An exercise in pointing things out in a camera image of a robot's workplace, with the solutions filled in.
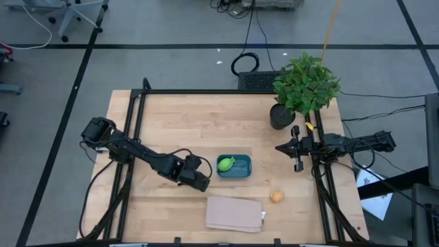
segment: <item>potted plant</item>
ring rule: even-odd
[[[270,110],[270,123],[276,130],[290,125],[296,112],[307,114],[311,110],[329,107],[329,102],[340,90],[340,79],[331,70],[320,65],[320,58],[308,56],[306,52],[299,59],[290,60],[282,67],[281,75],[273,85],[278,102]]]

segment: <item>white cable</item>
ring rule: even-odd
[[[50,30],[47,29],[47,27],[45,27],[43,24],[41,24],[39,21],[37,21],[37,20],[36,20],[36,19],[35,19],[30,13],[29,13],[29,11],[27,11],[27,9],[26,9],[26,7],[25,7],[24,5],[21,5],[21,6],[23,7],[23,9],[25,9],[26,13],[29,15],[30,18],[32,18],[32,20],[34,20],[34,21],[35,21],[36,23],[38,23],[41,27],[43,27],[44,29],[46,29],[46,30],[49,32],[49,34],[50,34],[50,38],[49,38],[49,40],[48,40],[44,45],[39,45],[39,46],[35,46],[35,47],[12,47],[12,46],[9,46],[9,45],[3,43],[2,41],[0,41],[0,44],[4,45],[5,47],[10,48],[10,49],[21,49],[21,50],[37,49],[37,48],[43,48],[43,47],[46,47],[46,46],[50,43],[50,41],[52,40],[52,32],[50,32]]]

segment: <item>yellow clamp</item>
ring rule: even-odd
[[[305,122],[305,125],[308,127],[308,129],[314,130],[314,127],[311,123]]]

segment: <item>black plant pot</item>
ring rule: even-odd
[[[270,124],[275,130],[282,130],[290,125],[296,118],[296,113],[291,114],[284,105],[275,104],[270,110]]]

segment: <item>green leaves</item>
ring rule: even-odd
[[[307,114],[325,105],[329,107],[329,102],[340,90],[340,79],[330,69],[320,66],[320,61],[306,52],[298,59],[291,59],[273,82],[278,94],[276,101],[292,113]]]

